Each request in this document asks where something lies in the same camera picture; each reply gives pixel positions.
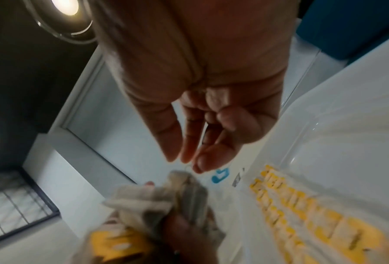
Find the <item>metal grille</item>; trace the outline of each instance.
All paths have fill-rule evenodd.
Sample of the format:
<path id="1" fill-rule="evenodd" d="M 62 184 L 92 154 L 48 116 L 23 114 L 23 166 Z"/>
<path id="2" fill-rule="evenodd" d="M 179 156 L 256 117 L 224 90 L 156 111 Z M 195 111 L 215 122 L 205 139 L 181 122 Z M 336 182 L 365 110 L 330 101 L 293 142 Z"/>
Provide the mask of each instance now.
<path id="1" fill-rule="evenodd" d="M 0 240 L 58 214 L 24 172 L 0 172 Z"/>

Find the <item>white container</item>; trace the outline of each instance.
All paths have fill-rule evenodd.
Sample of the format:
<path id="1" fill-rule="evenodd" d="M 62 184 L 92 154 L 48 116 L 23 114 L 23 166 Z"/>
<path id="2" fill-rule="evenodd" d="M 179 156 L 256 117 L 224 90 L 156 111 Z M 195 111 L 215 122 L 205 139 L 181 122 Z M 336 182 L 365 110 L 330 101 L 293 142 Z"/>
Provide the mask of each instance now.
<path id="1" fill-rule="evenodd" d="M 249 189 L 264 164 L 389 210 L 389 41 L 294 102 L 236 187 L 246 262 L 283 263 Z"/>

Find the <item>circular light fixture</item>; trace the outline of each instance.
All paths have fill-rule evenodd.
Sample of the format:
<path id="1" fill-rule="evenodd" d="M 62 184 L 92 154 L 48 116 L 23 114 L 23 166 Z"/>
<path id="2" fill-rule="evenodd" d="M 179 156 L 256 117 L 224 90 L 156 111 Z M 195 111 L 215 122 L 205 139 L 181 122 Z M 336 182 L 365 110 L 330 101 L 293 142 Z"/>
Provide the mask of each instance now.
<path id="1" fill-rule="evenodd" d="M 23 0 L 36 23 L 53 36 L 73 44 L 96 41 L 84 0 Z"/>
<path id="2" fill-rule="evenodd" d="M 73 16 L 79 9 L 78 0 L 52 0 L 54 6 L 63 14 Z"/>

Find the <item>blue logo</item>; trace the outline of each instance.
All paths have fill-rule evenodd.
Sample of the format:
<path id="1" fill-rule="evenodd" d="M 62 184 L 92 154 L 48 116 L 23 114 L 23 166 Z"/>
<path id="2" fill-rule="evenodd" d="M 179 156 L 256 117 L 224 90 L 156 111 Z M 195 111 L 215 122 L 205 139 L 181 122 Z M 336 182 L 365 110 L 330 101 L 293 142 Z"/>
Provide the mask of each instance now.
<path id="1" fill-rule="evenodd" d="M 212 177 L 212 182 L 214 184 L 218 184 L 219 182 L 223 181 L 224 179 L 226 179 L 229 176 L 229 168 L 226 168 L 223 170 L 217 169 L 216 173 L 217 173 L 217 175 L 214 175 Z"/>

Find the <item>glowing light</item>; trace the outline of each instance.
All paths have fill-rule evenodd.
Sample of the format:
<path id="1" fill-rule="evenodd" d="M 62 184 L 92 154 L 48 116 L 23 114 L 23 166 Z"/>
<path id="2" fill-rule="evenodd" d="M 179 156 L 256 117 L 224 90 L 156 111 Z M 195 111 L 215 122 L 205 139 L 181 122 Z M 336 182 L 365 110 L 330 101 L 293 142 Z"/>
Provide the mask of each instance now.
<path id="1" fill-rule="evenodd" d="M 54 6 L 63 14 L 73 16 L 79 9 L 78 0 L 52 0 Z"/>

